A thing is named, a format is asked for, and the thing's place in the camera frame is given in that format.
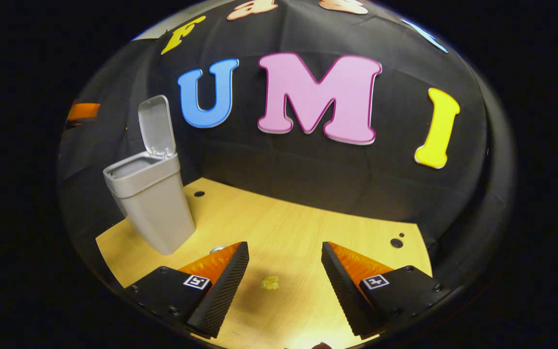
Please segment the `orange letter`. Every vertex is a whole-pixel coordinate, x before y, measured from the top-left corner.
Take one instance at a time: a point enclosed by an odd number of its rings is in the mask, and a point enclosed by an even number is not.
[[[344,11],[345,13],[366,14],[367,9],[357,0],[321,0],[320,6],[333,11]]]
[[[228,15],[228,20],[235,20],[248,16],[252,13],[265,13],[272,9],[275,9],[275,0],[253,0],[250,2],[245,2],[242,5],[237,6],[234,12]]]

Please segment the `letter m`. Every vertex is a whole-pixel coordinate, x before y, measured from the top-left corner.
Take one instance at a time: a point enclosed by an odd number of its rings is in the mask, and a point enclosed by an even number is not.
[[[266,111],[257,127],[266,133],[288,133],[293,121],[286,115],[288,99],[303,132],[312,133],[322,115],[335,102],[324,134],[335,141],[372,144],[376,132],[370,127],[374,78],[382,71],[379,62],[359,56],[339,57],[322,81],[317,82],[295,53],[273,53],[259,61],[266,69]]]

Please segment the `gray trash can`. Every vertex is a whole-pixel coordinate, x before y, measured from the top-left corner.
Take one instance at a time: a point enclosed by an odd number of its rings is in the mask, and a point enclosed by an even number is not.
[[[169,102],[157,95],[139,105],[146,151],[102,173],[122,214],[160,254],[175,252],[195,232],[180,177]]]

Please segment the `wooden table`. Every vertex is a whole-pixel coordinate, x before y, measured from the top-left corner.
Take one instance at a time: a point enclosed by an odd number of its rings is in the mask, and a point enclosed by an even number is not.
[[[193,196],[200,190],[204,196]],[[392,268],[414,265],[432,275],[416,224],[293,204],[205,178],[190,183],[184,192],[197,229],[170,256],[149,247],[126,220],[98,236],[96,242],[115,278],[128,287],[161,265],[177,269],[217,245],[247,241],[247,271],[218,338],[209,340],[215,345],[310,349],[325,342],[333,349],[343,349],[365,342],[352,335],[328,281],[321,263],[323,241],[338,243]],[[403,247],[392,247],[392,238],[399,238]],[[279,277],[278,289],[261,288],[267,276]]]

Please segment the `yellow crumb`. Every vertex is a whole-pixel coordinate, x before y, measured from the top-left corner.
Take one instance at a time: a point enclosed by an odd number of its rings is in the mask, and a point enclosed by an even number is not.
[[[262,281],[263,289],[277,289],[279,288],[279,276],[268,276]]]

